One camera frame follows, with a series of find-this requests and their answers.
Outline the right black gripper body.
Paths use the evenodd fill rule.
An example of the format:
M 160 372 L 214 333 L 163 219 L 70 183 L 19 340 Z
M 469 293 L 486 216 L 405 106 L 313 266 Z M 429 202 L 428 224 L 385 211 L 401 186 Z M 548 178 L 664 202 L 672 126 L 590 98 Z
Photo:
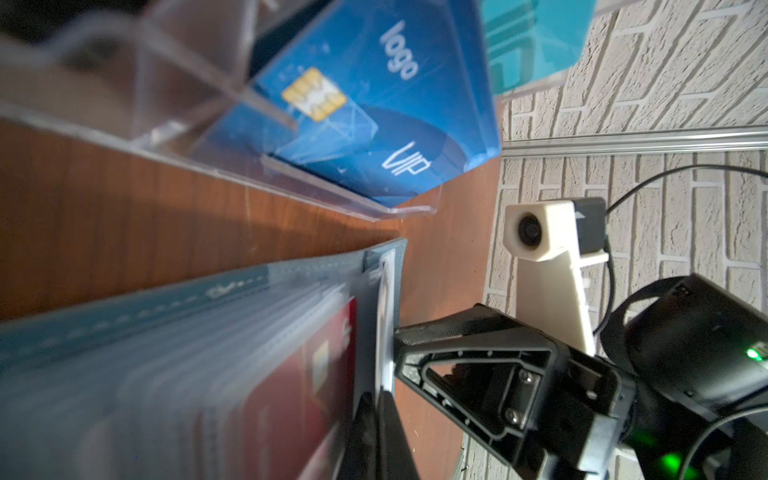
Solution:
M 767 475 L 767 318 L 706 278 L 654 281 L 610 316 L 604 357 L 552 373 L 513 462 L 525 479 L 604 479 L 619 446 L 648 479 Z

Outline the red card in wallet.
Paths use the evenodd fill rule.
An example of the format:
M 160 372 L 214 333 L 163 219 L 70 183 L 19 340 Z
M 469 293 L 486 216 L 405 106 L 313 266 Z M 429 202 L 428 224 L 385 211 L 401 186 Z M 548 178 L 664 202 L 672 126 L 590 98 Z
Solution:
M 351 418 L 357 300 L 353 297 L 248 395 L 239 479 L 332 479 Z

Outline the blue leather card holder wallet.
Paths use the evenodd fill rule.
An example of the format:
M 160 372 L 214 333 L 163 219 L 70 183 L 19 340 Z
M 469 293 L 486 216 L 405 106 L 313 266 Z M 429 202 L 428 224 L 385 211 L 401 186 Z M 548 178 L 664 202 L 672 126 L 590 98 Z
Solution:
M 392 393 L 407 243 L 233 270 L 6 323 L 5 479 L 239 479 L 249 393 L 357 300 L 354 393 Z

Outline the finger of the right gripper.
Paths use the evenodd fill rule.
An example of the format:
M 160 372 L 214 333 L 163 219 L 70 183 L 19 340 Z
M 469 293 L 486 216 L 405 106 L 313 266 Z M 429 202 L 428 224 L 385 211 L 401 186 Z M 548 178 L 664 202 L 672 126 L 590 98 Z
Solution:
M 520 459 L 569 358 L 484 304 L 394 334 L 396 376 L 502 462 Z

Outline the clear acrylic card organizer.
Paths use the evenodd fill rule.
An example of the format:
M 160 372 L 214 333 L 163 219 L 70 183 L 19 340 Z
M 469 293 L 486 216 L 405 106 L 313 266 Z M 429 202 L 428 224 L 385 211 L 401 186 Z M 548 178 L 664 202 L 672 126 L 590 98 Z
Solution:
M 238 105 L 295 127 L 251 88 L 250 66 L 256 42 L 312 2 L 5 1 L 1 113 L 366 220 L 434 213 L 445 183 L 386 207 L 269 156 L 239 165 L 205 145 Z M 498 96 L 497 116 L 568 69 Z

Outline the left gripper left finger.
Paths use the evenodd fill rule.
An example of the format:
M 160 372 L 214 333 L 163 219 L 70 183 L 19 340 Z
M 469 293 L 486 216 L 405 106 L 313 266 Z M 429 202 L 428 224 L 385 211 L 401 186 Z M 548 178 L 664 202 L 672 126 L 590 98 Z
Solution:
M 364 393 L 359 400 L 336 478 L 378 478 L 378 417 L 374 397 L 370 392 Z

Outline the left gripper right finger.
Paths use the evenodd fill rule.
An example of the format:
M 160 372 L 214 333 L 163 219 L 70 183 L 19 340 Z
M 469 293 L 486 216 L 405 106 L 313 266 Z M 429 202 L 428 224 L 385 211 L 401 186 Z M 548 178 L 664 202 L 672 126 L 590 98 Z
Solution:
M 394 397 L 386 390 L 377 404 L 377 478 L 420 479 Z

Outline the teal blue cards stack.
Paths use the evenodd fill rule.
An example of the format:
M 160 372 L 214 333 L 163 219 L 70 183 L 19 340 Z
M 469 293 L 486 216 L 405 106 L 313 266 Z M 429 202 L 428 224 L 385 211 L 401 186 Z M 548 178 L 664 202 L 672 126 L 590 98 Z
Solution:
M 498 96 L 572 67 L 592 1 L 315 1 L 256 42 L 250 86 L 205 145 L 395 207 L 497 157 Z

